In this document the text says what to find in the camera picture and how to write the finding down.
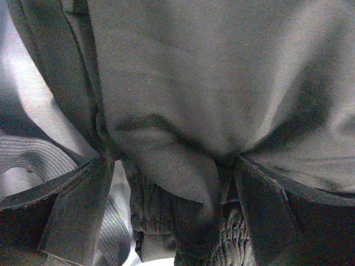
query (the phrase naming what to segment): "gray webbing strap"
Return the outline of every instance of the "gray webbing strap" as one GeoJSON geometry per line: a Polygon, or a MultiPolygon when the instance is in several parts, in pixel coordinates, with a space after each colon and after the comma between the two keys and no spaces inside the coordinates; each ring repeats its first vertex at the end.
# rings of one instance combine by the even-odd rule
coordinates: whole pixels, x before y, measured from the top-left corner
{"type": "MultiPolygon", "coordinates": [[[[74,170],[78,165],[48,141],[0,136],[0,173],[15,167],[30,168],[43,182],[47,182],[74,170]]],[[[110,201],[106,206],[98,247],[110,266],[122,265],[130,251],[128,230],[110,201]]]]}

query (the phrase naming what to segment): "garment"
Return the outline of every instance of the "garment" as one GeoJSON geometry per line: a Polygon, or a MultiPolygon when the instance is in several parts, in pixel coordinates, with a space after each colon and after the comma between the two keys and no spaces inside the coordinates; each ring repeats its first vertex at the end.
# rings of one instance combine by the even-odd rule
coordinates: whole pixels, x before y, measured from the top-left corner
{"type": "Polygon", "coordinates": [[[199,237],[222,225],[217,164],[239,155],[354,192],[353,1],[8,3],[73,125],[179,199],[186,255],[217,246],[199,237]]]}

